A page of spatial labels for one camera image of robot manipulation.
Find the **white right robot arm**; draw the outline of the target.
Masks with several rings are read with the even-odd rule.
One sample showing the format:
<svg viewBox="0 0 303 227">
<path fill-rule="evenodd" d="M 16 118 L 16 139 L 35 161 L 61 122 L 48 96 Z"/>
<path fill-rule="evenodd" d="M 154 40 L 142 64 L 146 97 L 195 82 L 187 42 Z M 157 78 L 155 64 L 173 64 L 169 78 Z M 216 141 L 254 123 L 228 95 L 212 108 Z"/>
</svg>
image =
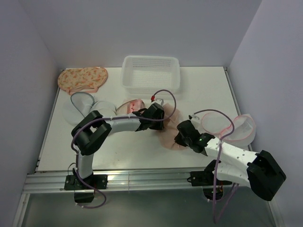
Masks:
<svg viewBox="0 0 303 227">
<path fill-rule="evenodd" d="M 286 180 L 279 164 L 265 150 L 258 153 L 221 143 L 211 134 L 200 133 L 190 120 L 181 122 L 177 130 L 177 144 L 212 158 L 203 171 L 190 173 L 187 180 L 192 186 L 238 183 L 252 189 L 261 199 L 271 201 Z"/>
</svg>

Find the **tan-trimmed white laundry bag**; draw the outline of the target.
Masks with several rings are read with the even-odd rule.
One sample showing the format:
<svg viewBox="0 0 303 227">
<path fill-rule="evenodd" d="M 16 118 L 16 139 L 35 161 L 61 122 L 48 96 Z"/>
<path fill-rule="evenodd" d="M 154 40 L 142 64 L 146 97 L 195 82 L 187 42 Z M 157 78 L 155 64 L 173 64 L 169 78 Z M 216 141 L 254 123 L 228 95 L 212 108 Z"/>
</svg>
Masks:
<svg viewBox="0 0 303 227">
<path fill-rule="evenodd" d="M 116 114 L 117 114 L 117 115 L 128 114 L 128 113 L 127 113 L 127 104 L 128 104 L 129 101 L 131 101 L 131 100 L 133 100 L 133 99 L 125 100 L 124 103 L 122 103 L 122 105 L 120 105 L 120 106 L 116 109 Z"/>
</svg>

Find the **pink bra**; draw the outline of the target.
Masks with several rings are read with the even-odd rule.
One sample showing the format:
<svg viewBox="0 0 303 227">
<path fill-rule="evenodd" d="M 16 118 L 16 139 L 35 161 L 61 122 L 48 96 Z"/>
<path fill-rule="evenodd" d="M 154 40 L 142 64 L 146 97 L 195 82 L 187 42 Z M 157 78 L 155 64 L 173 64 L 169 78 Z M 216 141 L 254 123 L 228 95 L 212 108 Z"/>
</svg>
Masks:
<svg viewBox="0 0 303 227">
<path fill-rule="evenodd" d="M 145 103 L 141 99 L 134 99 L 127 104 L 127 113 L 137 112 L 145 108 Z"/>
</svg>

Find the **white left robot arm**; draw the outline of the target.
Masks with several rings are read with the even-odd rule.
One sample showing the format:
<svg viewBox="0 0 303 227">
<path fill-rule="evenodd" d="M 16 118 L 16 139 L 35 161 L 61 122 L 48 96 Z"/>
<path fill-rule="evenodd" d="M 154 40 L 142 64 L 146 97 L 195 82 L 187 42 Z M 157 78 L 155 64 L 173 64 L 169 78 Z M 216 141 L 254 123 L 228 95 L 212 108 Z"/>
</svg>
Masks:
<svg viewBox="0 0 303 227">
<path fill-rule="evenodd" d="M 76 164 L 73 174 L 66 177 L 64 190 L 106 189 L 107 175 L 94 175 L 92 169 L 94 154 L 106 138 L 124 131 L 161 131 L 164 129 L 164 115 L 164 108 L 158 103 L 114 117 L 104 117 L 99 111 L 89 113 L 71 132 Z"/>
</svg>

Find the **beige bra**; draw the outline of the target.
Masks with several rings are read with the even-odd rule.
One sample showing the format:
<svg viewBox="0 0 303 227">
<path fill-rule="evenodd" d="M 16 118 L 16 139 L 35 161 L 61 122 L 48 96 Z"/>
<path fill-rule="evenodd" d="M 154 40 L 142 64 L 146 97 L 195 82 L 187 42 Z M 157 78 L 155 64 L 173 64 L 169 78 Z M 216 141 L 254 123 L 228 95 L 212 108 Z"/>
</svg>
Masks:
<svg viewBox="0 0 303 227">
<path fill-rule="evenodd" d="M 175 110 L 174 114 L 163 121 L 164 129 L 157 131 L 156 135 L 160 141 L 160 144 L 169 150 L 185 150 L 186 147 L 177 144 L 174 138 L 178 134 L 177 125 L 183 121 L 182 114 L 178 109 Z"/>
</svg>

